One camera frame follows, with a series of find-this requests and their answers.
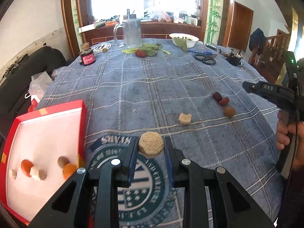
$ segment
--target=pink label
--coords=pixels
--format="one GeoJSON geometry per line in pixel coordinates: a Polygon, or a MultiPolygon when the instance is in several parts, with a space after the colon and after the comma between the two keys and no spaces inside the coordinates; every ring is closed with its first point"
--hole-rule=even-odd
{"type": "Polygon", "coordinates": [[[93,53],[87,56],[82,56],[82,61],[83,61],[83,65],[88,65],[95,61],[95,56],[93,53]]]}

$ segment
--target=table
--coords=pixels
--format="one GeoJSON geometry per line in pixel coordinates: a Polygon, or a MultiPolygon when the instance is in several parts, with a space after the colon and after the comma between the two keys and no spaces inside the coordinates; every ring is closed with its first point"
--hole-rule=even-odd
{"type": "MultiPolygon", "coordinates": [[[[147,131],[170,136],[174,146],[200,166],[225,167],[274,221],[282,193],[282,179],[275,169],[278,108],[242,88],[243,81],[265,79],[248,63],[235,67],[222,55],[209,66],[172,40],[144,42],[160,43],[172,54],[158,51],[142,59],[122,53],[110,41],[107,53],[95,53],[94,64],[81,66],[78,57],[65,67],[37,109],[84,100],[89,167],[116,157],[128,136],[147,131]],[[229,97],[229,105],[236,109],[234,117],[224,116],[211,97],[214,91],[229,97]],[[191,125],[178,125],[182,112],[192,114],[191,125]],[[96,150],[92,145],[99,138],[102,147],[96,150]]],[[[201,42],[192,49],[206,50],[201,42]]],[[[207,199],[212,227],[209,194],[207,199]]],[[[150,160],[139,155],[131,189],[119,189],[119,210],[120,224],[125,227],[182,226],[183,190],[169,189],[163,154],[150,160]]]]}

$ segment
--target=glass mug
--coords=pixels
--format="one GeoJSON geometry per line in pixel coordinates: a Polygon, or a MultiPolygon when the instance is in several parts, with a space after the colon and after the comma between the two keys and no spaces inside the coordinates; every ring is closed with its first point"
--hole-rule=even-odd
{"type": "Polygon", "coordinates": [[[141,38],[141,19],[123,20],[122,24],[116,24],[113,29],[113,36],[115,43],[119,46],[126,46],[127,48],[138,48],[142,46],[143,40],[141,38]],[[123,28],[124,42],[119,43],[117,40],[117,29],[123,28]]]}

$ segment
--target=mug handle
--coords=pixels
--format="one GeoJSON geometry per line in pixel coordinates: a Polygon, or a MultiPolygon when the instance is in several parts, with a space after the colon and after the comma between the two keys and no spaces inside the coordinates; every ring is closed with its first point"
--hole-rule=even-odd
{"type": "Polygon", "coordinates": [[[123,24],[116,24],[114,26],[114,29],[113,29],[113,37],[114,37],[114,41],[115,43],[119,46],[119,47],[122,47],[122,46],[125,46],[125,42],[122,42],[121,44],[118,42],[117,40],[117,29],[120,28],[120,27],[123,27],[124,25],[123,24]]]}

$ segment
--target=bowl with food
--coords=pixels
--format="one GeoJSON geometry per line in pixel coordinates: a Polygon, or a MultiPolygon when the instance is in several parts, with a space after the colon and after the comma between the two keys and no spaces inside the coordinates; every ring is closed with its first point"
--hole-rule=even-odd
{"type": "Polygon", "coordinates": [[[187,48],[192,48],[199,40],[199,38],[197,38],[196,36],[192,36],[185,33],[171,33],[169,36],[172,38],[173,44],[176,46],[178,45],[175,43],[174,38],[186,39],[187,48]]]}

